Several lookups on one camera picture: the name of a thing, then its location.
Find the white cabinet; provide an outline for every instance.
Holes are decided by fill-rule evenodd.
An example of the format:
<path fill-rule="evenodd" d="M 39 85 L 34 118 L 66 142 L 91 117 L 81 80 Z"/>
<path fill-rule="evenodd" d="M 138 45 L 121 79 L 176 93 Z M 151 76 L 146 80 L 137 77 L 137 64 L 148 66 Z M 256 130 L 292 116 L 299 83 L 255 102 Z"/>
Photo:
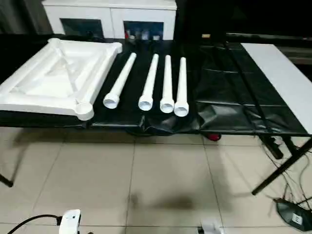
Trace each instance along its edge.
<path fill-rule="evenodd" d="M 44 0 L 54 33 L 173 39 L 175 0 Z"/>

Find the white board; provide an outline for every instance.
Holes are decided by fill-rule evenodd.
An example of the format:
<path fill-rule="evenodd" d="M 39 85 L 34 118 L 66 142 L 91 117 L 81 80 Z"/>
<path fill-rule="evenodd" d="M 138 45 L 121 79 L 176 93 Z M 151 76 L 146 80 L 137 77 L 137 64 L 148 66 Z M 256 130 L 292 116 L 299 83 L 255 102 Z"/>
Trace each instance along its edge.
<path fill-rule="evenodd" d="M 274 45 L 242 43 L 242 46 L 301 125 L 312 134 L 312 82 Z"/>

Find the red object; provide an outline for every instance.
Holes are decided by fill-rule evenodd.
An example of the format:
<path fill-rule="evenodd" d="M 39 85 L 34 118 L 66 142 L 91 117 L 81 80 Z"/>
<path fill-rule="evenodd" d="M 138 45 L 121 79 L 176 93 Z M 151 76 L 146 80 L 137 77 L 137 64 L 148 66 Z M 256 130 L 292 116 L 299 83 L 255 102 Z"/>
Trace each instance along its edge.
<path fill-rule="evenodd" d="M 221 134 L 208 134 L 207 138 L 212 141 L 218 141 L 221 139 Z"/>

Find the black device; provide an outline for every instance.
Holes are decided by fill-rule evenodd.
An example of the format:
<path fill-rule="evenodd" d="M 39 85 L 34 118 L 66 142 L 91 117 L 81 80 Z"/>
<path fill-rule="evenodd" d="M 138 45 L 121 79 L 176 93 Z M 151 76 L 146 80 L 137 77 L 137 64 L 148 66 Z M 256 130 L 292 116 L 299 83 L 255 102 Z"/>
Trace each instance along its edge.
<path fill-rule="evenodd" d="M 302 232 L 312 230 L 311 210 L 300 206 L 300 204 L 308 201 L 308 199 L 299 203 L 293 203 L 283 198 L 275 199 L 274 201 L 276 202 L 276 211 L 287 224 Z"/>

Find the cabinet door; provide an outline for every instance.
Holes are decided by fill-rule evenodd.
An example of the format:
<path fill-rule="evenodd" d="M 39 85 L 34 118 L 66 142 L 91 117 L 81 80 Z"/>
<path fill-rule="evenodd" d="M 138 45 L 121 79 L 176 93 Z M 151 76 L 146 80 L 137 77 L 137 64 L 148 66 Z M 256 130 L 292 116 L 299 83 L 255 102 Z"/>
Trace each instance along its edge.
<path fill-rule="evenodd" d="M 174 10 L 111 8 L 111 13 L 115 38 L 124 39 L 129 33 L 151 38 L 151 35 L 146 35 L 156 34 L 157 30 L 160 31 L 160 39 L 172 40 L 174 37 Z"/>
<path fill-rule="evenodd" d="M 105 7 L 45 6 L 54 33 L 114 38 L 111 11 Z"/>

